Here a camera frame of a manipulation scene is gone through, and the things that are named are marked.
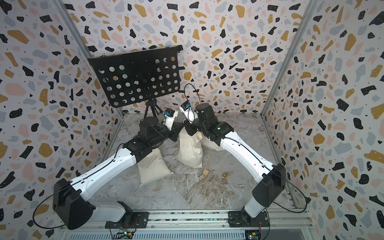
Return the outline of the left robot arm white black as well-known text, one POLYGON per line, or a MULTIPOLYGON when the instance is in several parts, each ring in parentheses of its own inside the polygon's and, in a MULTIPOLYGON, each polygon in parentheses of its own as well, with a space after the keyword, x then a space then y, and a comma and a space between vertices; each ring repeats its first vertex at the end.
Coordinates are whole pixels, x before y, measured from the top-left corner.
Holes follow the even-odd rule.
POLYGON ((133 222, 133 211, 119 201, 113 205, 99 205, 92 196, 122 171, 134 166, 151 154, 165 140, 176 141, 184 123, 174 123, 171 128, 156 117, 140 121, 136 136, 109 159, 92 170, 67 181, 59 180, 54 186, 53 210, 69 230, 75 230, 87 222, 105 221, 112 228, 127 227, 133 222))

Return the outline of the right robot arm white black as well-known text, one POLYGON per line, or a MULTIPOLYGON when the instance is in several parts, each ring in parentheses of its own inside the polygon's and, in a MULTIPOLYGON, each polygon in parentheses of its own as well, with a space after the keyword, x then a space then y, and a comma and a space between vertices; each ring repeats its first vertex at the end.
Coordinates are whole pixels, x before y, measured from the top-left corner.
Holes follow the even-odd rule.
POLYGON ((285 189, 286 169, 282 164, 273 164, 248 146, 233 127, 220 122, 213 108, 202 103, 192 109, 189 101, 180 106, 186 116, 185 127, 189 135, 202 133, 211 143, 232 154, 252 175, 257 185, 252 197, 239 212, 230 212, 231 227, 261 226, 267 222, 267 208, 285 189))

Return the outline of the cream soil bag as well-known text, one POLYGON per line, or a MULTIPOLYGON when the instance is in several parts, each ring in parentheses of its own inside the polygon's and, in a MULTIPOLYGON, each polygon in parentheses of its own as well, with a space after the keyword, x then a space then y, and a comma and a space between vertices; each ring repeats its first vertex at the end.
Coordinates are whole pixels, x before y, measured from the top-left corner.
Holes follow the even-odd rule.
POLYGON ((178 161, 194 169, 202 168, 202 139, 202 133, 196 132, 190 136, 186 129, 183 128, 179 133, 180 149, 177 155, 178 161))

